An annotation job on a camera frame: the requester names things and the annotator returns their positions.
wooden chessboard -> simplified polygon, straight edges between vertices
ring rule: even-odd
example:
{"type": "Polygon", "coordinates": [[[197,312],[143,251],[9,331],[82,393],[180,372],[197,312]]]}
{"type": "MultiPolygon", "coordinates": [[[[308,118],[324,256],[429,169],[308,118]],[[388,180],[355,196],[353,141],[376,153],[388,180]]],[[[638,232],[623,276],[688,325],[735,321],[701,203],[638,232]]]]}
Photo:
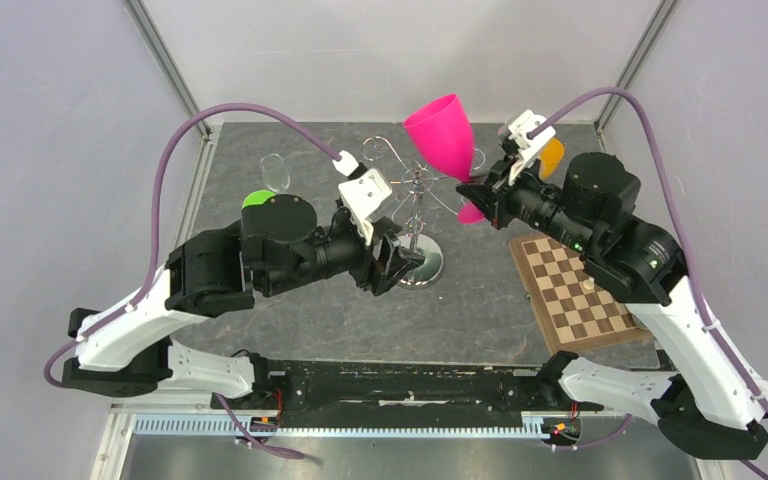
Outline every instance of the wooden chessboard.
{"type": "Polygon", "coordinates": [[[580,352],[651,335],[635,324],[625,305],[587,282],[590,277],[575,251],[542,233],[517,237],[510,248],[550,353],[580,352]]]}

white wall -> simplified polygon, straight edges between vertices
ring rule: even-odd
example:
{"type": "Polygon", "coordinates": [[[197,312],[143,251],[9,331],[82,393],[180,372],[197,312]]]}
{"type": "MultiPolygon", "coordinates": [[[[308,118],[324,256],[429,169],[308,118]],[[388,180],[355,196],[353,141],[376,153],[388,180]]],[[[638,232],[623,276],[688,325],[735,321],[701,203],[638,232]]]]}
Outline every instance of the white wall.
{"type": "MultiPolygon", "coordinates": [[[[0,0],[0,479],[87,478],[110,401],[42,366],[73,307],[142,280],[153,172],[184,118],[121,2],[0,0]]],[[[170,167],[167,249],[197,149],[170,167]]]]}
{"type": "MultiPolygon", "coordinates": [[[[664,150],[707,298],[768,378],[768,5],[682,2],[632,91],[664,150]]],[[[623,107],[607,133],[643,181],[638,214],[667,224],[633,111],[623,107]]]]}
{"type": "MultiPolygon", "coordinates": [[[[196,101],[402,121],[458,93],[474,121],[613,85],[657,0],[145,0],[196,101]]],[[[594,120],[601,104],[568,120],[594,120]]],[[[252,116],[231,114],[233,119],[252,116]]]]}

clear glass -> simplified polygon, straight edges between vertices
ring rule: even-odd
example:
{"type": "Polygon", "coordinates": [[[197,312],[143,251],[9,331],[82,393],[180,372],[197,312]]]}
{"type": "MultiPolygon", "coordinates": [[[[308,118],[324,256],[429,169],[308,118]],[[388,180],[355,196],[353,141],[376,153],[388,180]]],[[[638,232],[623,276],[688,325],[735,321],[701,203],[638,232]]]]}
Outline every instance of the clear glass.
{"type": "Polygon", "coordinates": [[[290,188],[290,171],[284,164],[284,158],[277,153],[260,159],[260,171],[263,174],[263,181],[266,188],[275,193],[287,193],[290,188]]]}

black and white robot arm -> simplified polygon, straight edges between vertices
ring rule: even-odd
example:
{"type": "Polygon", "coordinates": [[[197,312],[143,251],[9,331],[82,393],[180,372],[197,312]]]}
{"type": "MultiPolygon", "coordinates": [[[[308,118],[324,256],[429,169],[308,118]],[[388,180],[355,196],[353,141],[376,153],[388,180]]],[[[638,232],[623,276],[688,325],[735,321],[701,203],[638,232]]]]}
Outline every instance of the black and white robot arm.
{"type": "MultiPolygon", "coordinates": [[[[530,111],[520,118],[528,121],[502,130],[505,157],[457,191],[495,228],[519,219],[579,252],[595,283],[653,333],[678,370],[631,372],[564,352],[544,367],[556,372],[556,393],[656,424],[698,458],[757,457],[768,441],[759,423],[765,411],[703,323],[678,242],[632,214],[640,180],[616,157],[588,153],[572,159],[563,187],[544,182],[535,155],[554,130],[530,140],[526,133],[545,118],[530,111]]],[[[768,401],[768,381],[737,356],[768,401]]]]}
{"type": "Polygon", "coordinates": [[[259,356],[200,352],[169,336],[253,308],[254,291],[269,297],[342,272],[375,296],[389,291],[422,257],[399,245],[401,228],[382,215],[392,190],[380,172],[352,158],[334,164],[349,179],[339,185],[327,227],[317,226],[304,199],[275,195],[244,207],[241,219],[228,227],[201,232],[174,250],[136,305],[128,303],[131,294],[104,312],[74,310],[69,335],[78,341],[77,355],[64,364],[63,386],[109,397],[161,387],[242,397],[265,373],[259,371],[259,356]],[[85,337],[96,322],[123,307],[125,313],[85,337]]]}

pink cup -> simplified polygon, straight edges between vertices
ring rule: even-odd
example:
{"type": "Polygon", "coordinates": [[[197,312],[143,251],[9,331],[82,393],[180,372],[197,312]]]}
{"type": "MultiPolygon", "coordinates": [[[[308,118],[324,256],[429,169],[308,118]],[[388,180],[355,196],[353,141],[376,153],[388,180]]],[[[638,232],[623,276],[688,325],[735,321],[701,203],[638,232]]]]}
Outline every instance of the pink cup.
{"type": "Polygon", "coordinates": [[[475,138],[457,95],[434,100],[408,117],[404,125],[429,165],[461,182],[469,180],[475,138]]]}

